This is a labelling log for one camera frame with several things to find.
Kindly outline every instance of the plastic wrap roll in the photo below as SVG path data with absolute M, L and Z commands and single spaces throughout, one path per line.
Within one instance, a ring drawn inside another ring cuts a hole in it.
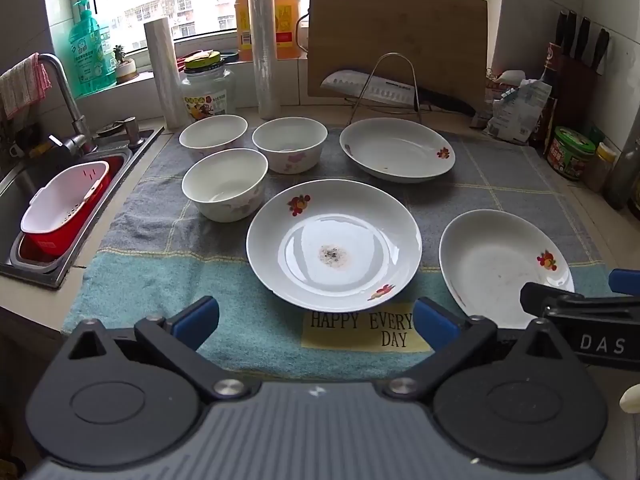
M 146 22 L 145 37 L 166 127 L 169 130 L 179 130 L 191 124 L 191 120 L 180 88 L 180 75 L 175 61 L 174 38 L 169 28 L 169 18 Z
M 279 117 L 276 95 L 276 27 L 274 0 L 249 0 L 251 43 L 254 53 L 255 93 L 260 118 Z

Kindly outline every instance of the potted plant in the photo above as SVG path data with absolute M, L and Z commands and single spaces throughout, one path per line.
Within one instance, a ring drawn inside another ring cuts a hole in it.
M 116 83 L 121 84 L 138 76 L 136 71 L 136 62 L 131 58 L 124 57 L 124 47 L 116 45 L 113 49 L 118 64 L 116 65 Z

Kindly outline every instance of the sink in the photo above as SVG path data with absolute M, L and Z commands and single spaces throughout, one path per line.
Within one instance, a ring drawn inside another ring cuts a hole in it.
M 114 134 L 94 139 L 98 147 L 89 154 L 71 157 L 65 148 L 53 147 L 40 157 L 21 162 L 13 168 L 0 182 L 0 274 L 49 288 L 59 288 L 82 244 L 91 233 L 91 228 L 122 180 L 161 132 L 162 128 L 140 131 L 140 137 L 145 142 L 135 153 L 127 147 L 129 141 L 126 134 Z M 22 216 L 36 192 L 57 174 L 70 166 L 96 160 L 104 160 L 109 164 L 111 183 L 71 247 L 65 254 L 53 259 L 24 238 L 20 230 Z

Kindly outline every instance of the round plate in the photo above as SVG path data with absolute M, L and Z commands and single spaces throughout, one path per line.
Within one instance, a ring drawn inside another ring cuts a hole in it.
M 314 180 L 258 211 L 246 253 L 258 279 L 283 300 L 320 312 L 356 312 L 409 283 L 422 237 L 391 195 L 351 180 Z
M 479 209 L 454 218 L 440 238 L 438 256 L 460 308 L 500 328 L 526 328 L 534 319 L 520 305 L 525 283 L 574 291 L 558 247 L 535 225 L 503 211 Z
M 404 184 L 447 173 L 456 161 L 453 148 L 440 134 L 390 117 L 350 124 L 340 134 L 340 145 L 367 173 Z

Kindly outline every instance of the yellow lid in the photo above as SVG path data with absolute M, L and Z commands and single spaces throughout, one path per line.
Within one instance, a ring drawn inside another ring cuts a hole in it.
M 598 144 L 598 149 L 596 150 L 598 156 L 606 160 L 607 162 L 613 162 L 616 160 L 616 152 L 614 152 L 609 146 L 607 146 L 604 142 Z
M 184 60 L 185 68 L 203 68 L 220 62 L 220 53 L 217 50 L 204 50 L 189 56 Z

